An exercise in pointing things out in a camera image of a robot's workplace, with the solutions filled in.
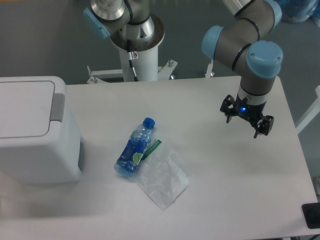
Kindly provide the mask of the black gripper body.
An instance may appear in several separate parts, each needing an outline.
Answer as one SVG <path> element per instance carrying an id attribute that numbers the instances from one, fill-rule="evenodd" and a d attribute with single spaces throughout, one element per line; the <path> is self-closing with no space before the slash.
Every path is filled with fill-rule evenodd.
<path id="1" fill-rule="evenodd" d="M 231 109 L 233 117 L 239 116 L 252 123 L 259 123 L 262 121 L 269 123 L 270 118 L 263 115 L 263 110 L 269 95 L 269 92 L 263 95 L 253 95 L 244 90 L 242 86 L 239 86 L 235 103 L 232 105 L 233 108 Z"/>

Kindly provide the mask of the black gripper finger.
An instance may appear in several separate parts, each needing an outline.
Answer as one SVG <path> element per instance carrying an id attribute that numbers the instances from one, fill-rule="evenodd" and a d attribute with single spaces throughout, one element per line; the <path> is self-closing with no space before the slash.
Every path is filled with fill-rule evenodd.
<path id="1" fill-rule="evenodd" d="M 226 116 L 226 123 L 229 123 L 236 115 L 235 103 L 235 99 L 228 94 L 221 104 L 220 111 Z"/>
<path id="2" fill-rule="evenodd" d="M 274 117 L 271 115 L 261 115 L 260 119 L 254 123 L 253 127 L 255 129 L 255 133 L 253 138 L 256 139 L 258 135 L 267 136 L 272 130 L 274 123 Z"/>

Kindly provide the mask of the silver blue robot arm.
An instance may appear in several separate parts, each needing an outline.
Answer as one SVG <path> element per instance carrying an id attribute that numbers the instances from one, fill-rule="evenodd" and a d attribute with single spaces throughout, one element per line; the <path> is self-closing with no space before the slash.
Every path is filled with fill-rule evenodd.
<path id="1" fill-rule="evenodd" d="M 282 19 L 282 9 L 274 0 L 225 0 L 236 22 L 228 28 L 215 25 L 204 35 L 202 52 L 240 76 L 236 97 L 222 101 L 220 111 L 229 123 L 240 117 L 254 128 L 255 136 L 267 136 L 274 117 L 264 115 L 268 96 L 283 61 L 281 47 L 264 40 Z"/>

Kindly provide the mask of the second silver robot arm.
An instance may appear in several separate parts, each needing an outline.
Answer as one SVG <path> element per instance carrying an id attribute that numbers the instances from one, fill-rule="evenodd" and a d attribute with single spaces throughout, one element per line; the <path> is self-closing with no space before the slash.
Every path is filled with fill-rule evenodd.
<path id="1" fill-rule="evenodd" d="M 148 0 L 92 0 L 83 10 L 89 28 L 105 39 L 125 25 L 141 25 L 150 17 Z"/>

